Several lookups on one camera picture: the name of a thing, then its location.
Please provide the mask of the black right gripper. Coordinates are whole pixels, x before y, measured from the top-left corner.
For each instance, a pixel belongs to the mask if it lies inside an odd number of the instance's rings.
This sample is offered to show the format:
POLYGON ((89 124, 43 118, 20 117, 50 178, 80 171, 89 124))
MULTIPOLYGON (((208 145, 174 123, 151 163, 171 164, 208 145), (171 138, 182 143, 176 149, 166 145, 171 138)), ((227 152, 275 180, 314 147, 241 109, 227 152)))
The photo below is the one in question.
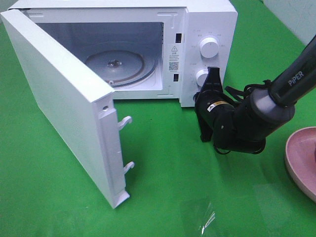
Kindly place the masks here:
POLYGON ((216 120, 234 110, 232 99, 223 93, 220 68, 207 67, 207 70, 205 84, 194 96, 202 142, 211 140, 216 120))

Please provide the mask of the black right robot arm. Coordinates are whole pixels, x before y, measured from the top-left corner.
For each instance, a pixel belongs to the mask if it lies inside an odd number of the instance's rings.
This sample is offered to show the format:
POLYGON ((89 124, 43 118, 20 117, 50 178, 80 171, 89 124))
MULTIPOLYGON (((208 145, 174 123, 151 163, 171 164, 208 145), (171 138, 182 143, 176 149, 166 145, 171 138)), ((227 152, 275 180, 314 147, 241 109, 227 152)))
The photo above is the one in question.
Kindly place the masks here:
POLYGON ((258 154, 266 137, 290 121, 296 102, 316 86, 316 40, 275 80, 248 84, 242 91, 222 87, 219 68, 208 67, 206 80, 194 96, 203 142, 215 151, 258 154))

